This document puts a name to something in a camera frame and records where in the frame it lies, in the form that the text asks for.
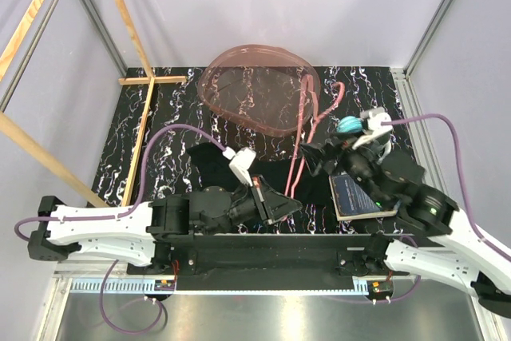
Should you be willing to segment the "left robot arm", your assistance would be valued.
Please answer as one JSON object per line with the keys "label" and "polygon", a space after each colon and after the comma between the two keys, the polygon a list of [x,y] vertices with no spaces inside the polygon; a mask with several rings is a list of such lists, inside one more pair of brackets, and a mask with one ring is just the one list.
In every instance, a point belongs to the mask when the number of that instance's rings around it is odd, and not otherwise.
{"label": "left robot arm", "polygon": [[172,266],[172,254],[157,245],[174,236],[229,233],[250,220],[275,224],[301,208],[261,176],[233,192],[210,186],[129,207],[76,208],[45,196],[27,249],[33,260],[63,261],[77,253],[162,274]]}

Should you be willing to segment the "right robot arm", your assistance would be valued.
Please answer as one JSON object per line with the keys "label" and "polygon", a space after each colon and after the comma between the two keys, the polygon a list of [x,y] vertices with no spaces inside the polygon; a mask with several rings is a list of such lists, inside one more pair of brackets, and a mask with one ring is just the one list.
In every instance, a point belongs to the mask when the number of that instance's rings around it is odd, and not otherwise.
{"label": "right robot arm", "polygon": [[442,191],[425,184],[425,169],[402,151],[380,144],[357,146],[357,138],[335,134],[324,144],[301,144],[299,150],[312,175],[349,176],[382,210],[416,236],[454,253],[435,255],[382,234],[371,236],[358,257],[372,274],[385,269],[436,280],[477,299],[492,313],[510,316],[510,250],[481,229]]}

